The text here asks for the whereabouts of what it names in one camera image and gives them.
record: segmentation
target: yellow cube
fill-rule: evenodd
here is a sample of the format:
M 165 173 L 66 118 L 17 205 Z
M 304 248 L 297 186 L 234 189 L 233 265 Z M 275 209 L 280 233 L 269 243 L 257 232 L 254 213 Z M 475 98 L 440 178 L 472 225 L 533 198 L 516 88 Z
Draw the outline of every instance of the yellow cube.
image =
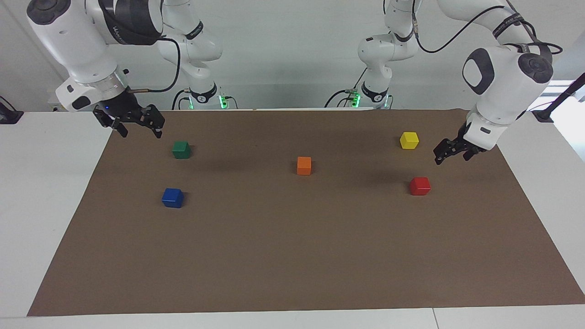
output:
M 405 150 L 414 150 L 418 145 L 418 135 L 415 132 L 403 132 L 400 137 L 400 145 Z

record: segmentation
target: green led light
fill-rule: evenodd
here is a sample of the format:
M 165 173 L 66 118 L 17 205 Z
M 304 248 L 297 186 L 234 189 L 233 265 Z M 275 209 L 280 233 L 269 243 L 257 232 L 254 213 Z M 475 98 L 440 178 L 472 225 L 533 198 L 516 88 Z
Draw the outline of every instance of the green led light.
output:
M 360 94 L 355 94 L 355 96 L 353 97 L 352 100 L 352 107 L 359 107 L 360 106 L 360 100 L 362 99 L 362 96 Z
M 228 102 L 226 101 L 226 99 L 223 96 L 219 96 L 219 103 L 221 104 L 221 108 L 225 109 L 228 108 Z

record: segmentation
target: blue cube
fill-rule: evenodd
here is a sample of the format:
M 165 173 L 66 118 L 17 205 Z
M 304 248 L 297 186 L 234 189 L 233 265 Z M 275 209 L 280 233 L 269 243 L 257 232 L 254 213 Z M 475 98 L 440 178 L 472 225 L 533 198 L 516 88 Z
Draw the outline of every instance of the blue cube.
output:
M 179 189 L 166 189 L 163 194 L 163 203 L 168 208 L 181 208 L 183 192 Z

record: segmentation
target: black stand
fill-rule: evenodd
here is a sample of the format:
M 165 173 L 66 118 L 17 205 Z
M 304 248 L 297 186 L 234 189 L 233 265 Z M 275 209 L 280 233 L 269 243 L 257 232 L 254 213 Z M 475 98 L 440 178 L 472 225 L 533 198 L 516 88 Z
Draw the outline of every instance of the black stand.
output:
M 24 112 L 11 111 L 0 102 L 0 125 L 13 125 L 20 120 Z
M 573 95 L 577 90 L 581 89 L 581 87 L 584 85 L 585 73 L 581 74 L 581 76 L 577 78 L 577 80 L 571 83 L 569 88 L 567 88 L 567 90 L 565 90 L 560 96 L 558 96 L 557 99 L 555 99 L 554 102 L 550 104 L 547 108 L 538 111 L 532 111 L 532 114 L 534 114 L 534 117 L 536 117 L 536 120 L 538 120 L 539 122 L 546 122 L 550 124 L 554 123 L 554 121 L 550 118 L 552 111 L 559 107 L 559 105 L 562 102 L 564 102 L 567 98 Z

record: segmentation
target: green cube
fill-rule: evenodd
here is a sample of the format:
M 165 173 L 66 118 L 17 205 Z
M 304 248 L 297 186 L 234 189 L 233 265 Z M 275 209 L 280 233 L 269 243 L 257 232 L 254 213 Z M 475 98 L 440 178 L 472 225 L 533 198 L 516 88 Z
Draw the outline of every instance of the green cube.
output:
M 175 142 L 173 146 L 173 155 L 175 159 L 189 159 L 191 148 L 187 142 Z

